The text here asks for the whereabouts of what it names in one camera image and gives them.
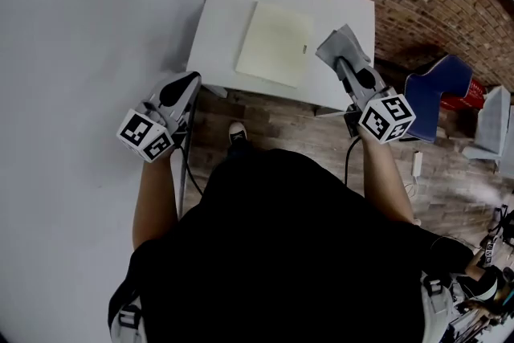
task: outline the person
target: person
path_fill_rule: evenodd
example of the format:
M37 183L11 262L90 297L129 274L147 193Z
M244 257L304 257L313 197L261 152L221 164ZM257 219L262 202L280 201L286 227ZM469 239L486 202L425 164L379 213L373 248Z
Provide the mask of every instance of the person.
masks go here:
M240 123L180 221L169 158L144 164L135 251L109 305L113 340L118 316L135 329L142 319L150 343L421 342L422 271L464 273L473 253L414 225L389 145L360 134L364 197L308 157L253 149Z

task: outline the person's right arm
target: person's right arm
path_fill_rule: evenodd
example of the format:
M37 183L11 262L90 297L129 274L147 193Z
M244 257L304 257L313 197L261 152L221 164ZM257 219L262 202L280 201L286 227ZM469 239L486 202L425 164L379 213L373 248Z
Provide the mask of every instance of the person's right arm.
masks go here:
M364 197L389 220L414 224L414 212L393 153L359 128L364 147Z

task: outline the person's left arm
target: person's left arm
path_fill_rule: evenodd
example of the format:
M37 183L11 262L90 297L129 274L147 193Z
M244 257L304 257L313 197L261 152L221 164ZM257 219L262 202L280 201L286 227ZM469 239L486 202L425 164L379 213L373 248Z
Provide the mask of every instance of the person's left arm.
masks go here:
M170 155L143 165L133 223L134 250L147 240L159 239L178 222Z

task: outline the background person's arm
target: background person's arm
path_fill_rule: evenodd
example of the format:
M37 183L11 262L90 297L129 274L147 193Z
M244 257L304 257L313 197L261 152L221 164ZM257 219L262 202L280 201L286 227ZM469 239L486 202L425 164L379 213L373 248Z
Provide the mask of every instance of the background person's arm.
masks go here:
M414 224L414 213L403 185L393 153L363 128L359 128L364 146L364 195L389 220Z
M143 165L132 231L134 250L147 240L159 239L178 222L170 155Z

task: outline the white cube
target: white cube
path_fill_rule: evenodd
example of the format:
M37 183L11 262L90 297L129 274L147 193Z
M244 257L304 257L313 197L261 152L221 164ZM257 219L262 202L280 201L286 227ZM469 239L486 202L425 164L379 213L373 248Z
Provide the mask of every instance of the white cube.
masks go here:
M164 126L134 109L128 111L116 137L148 163L160 157L173 144Z
M368 130L380 143L402 137L416 119L403 95L387 96L368 102L359 125Z

